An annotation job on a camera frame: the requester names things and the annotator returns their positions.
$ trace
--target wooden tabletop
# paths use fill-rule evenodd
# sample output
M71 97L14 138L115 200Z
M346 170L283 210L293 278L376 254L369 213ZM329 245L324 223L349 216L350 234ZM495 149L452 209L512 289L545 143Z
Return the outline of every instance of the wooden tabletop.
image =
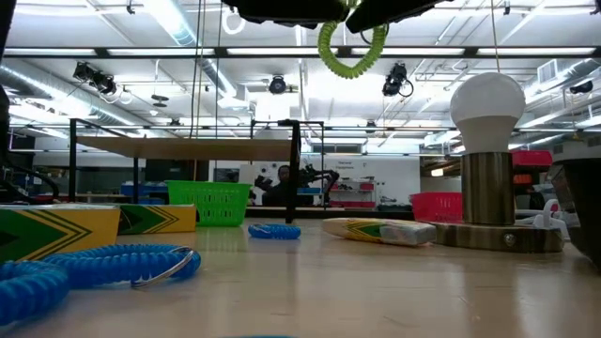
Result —
M289 161L288 140L191 140L182 138L87 137L77 143L130 158L157 160Z

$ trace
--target white light bulb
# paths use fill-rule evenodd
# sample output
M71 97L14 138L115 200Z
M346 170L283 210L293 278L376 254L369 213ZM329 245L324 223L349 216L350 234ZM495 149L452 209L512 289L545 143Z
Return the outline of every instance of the white light bulb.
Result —
M484 73L457 88L451 99L451 119L461 131L466 153L507 152L524 108L524 92L514 79Z

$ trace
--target cardboard box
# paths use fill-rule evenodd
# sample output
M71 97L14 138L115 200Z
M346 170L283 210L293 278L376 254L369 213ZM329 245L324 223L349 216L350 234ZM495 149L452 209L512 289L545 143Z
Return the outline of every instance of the cardboard box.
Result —
M0 263L115 244L115 206L0 206Z
M196 231L196 207L120 205L119 235Z

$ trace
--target red object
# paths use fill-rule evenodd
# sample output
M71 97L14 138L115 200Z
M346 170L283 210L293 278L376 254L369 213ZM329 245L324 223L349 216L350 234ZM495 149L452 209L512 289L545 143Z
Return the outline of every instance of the red object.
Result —
M514 184L532 184L532 175L530 175L530 174L514 175Z
M362 183L359 186L360 190L368 190L368 191L372 191L374 189L374 184L373 183Z
M546 150L519 150L512 153L514 166L544 166L553 164L551 153Z
M413 216L419 222L461 222L461 192L421 192L411 196Z

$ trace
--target blue spiral wrist coil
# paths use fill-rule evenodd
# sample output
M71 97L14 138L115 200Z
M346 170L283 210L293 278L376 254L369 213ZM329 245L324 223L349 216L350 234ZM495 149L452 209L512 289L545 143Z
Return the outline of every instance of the blue spiral wrist coil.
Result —
M176 245L109 245L76 253L52 254L44 262L64 268L71 287L147 280L156 277L179 262L186 253L174 252ZM200 267L200 254L193 252L191 261L171 277L192 277Z
M188 278L200 261L200 254L189 248L132 244L57 253L43 262L7 262L0 266L0 326L44 313L66 297L71 287L123 281L133 285L160 275Z
M301 229L282 224L254 224L248 227L248 233L254 238L297 239Z
M69 293L69 277L43 262L7 262L0 266L0 326L40 315Z

